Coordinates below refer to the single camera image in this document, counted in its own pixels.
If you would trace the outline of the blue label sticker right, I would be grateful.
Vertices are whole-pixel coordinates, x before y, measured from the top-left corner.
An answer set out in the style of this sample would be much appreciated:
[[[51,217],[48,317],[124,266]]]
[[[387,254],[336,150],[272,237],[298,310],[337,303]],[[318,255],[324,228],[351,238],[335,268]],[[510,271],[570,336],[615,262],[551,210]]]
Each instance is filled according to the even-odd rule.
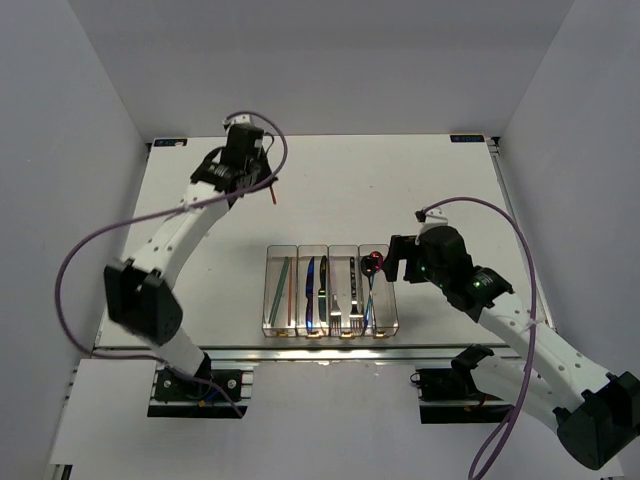
[[[451,134],[449,136],[452,143],[484,143],[485,138],[480,134]]]

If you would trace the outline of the black spoon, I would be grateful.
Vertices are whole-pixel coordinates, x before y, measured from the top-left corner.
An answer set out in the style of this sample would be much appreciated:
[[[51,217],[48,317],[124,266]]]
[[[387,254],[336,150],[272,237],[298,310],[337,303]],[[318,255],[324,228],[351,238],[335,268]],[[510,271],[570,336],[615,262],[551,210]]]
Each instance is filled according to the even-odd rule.
[[[361,258],[361,272],[368,282],[368,299],[366,304],[366,311],[369,312],[373,303],[373,283],[376,273],[380,270],[381,254],[378,251]]]

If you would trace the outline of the blue label sticker left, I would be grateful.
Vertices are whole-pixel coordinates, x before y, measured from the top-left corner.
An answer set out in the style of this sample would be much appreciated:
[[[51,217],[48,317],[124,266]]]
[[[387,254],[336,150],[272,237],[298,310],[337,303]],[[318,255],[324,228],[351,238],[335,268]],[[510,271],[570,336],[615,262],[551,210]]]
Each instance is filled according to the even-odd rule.
[[[157,138],[154,140],[152,146],[154,148],[184,147],[187,145],[187,143],[187,138]]]

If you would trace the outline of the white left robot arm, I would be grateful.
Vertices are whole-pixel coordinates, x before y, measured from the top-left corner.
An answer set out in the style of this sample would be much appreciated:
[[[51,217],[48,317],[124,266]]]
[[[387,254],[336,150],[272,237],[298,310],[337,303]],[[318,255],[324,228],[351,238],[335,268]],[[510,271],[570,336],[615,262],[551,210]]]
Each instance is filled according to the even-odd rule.
[[[271,174],[265,131],[250,115],[234,116],[224,128],[225,145],[208,153],[192,173],[178,211],[133,255],[104,268],[109,319],[178,372],[177,387],[191,399],[210,390],[210,358],[182,328],[183,310],[173,288],[205,234],[236,202],[229,195]]]

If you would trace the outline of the black table knife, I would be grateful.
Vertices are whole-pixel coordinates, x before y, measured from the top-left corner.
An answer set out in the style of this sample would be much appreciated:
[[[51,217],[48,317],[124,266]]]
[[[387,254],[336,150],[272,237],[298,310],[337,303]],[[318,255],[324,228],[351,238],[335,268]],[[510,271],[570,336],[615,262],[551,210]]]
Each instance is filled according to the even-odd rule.
[[[319,288],[318,288],[318,315],[321,323],[326,322],[327,318],[327,266],[328,257],[324,255],[320,260],[319,265]]]

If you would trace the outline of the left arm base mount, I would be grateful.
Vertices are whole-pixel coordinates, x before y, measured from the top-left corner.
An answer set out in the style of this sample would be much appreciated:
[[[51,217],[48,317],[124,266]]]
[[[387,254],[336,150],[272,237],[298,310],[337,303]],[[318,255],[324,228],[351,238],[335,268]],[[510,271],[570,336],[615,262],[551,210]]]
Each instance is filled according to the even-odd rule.
[[[180,378],[168,368],[154,376],[147,408],[149,418],[239,419],[248,409],[253,371],[220,369],[211,371],[211,381],[220,390]]]

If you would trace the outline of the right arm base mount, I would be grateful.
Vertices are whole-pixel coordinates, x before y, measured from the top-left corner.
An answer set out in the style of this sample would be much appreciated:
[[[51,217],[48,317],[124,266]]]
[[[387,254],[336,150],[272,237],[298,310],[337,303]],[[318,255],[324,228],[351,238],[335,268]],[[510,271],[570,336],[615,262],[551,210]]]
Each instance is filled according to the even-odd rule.
[[[480,360],[493,356],[488,347],[473,344],[454,357],[447,368],[417,369],[410,382],[418,390],[421,423],[500,423],[511,405],[479,390],[471,376]]]

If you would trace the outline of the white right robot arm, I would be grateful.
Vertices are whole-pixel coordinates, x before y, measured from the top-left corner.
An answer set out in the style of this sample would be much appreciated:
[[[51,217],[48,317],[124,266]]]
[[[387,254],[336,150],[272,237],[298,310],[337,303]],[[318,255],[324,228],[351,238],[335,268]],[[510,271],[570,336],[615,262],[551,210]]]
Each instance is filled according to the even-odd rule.
[[[473,262],[459,232],[446,225],[418,235],[394,235],[382,270],[388,281],[431,283],[456,310],[492,332],[528,369],[498,361],[472,346],[452,362],[453,390],[472,399],[487,392],[555,431],[568,454],[599,470],[639,436],[639,380],[614,374],[587,358],[523,306],[512,285],[495,270]]]

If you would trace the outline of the dark blue table knife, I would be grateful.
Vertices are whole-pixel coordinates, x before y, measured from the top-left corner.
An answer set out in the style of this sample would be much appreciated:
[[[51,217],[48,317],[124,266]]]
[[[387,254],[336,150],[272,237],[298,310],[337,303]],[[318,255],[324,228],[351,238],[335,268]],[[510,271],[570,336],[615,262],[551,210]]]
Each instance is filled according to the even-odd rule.
[[[313,307],[314,307],[314,279],[315,279],[315,257],[309,260],[305,279],[305,328],[308,334],[313,332]]]

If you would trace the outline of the blue label sticker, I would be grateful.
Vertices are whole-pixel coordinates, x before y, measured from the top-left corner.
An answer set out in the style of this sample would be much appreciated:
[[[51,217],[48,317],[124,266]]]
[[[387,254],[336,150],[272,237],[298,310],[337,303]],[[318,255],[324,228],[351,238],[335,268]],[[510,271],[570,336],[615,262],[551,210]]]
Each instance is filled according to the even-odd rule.
[[[449,136],[452,143],[484,143],[485,138],[480,134],[451,134]]]
[[[154,140],[152,146],[154,148],[184,147],[187,145],[187,143],[187,138],[157,138]]]

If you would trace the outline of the aluminium table edge rail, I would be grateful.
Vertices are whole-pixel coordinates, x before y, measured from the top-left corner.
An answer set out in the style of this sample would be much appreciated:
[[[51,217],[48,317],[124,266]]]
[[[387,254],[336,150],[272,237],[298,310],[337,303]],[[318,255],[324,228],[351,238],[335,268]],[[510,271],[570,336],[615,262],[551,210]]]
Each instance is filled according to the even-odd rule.
[[[397,348],[210,348],[207,354],[213,361],[260,362],[260,361],[440,361],[457,356],[467,345],[443,347],[397,347]]]

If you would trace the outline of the dark patterned handle fork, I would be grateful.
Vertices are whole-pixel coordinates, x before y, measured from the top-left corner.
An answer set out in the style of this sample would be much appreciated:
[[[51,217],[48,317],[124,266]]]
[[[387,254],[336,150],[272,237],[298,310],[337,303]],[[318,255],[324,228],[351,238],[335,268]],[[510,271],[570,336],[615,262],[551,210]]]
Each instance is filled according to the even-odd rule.
[[[360,336],[363,330],[363,315],[360,312],[358,276],[356,271],[356,260],[354,257],[349,258],[349,274],[351,300],[351,310],[349,313],[350,328],[354,335]]]

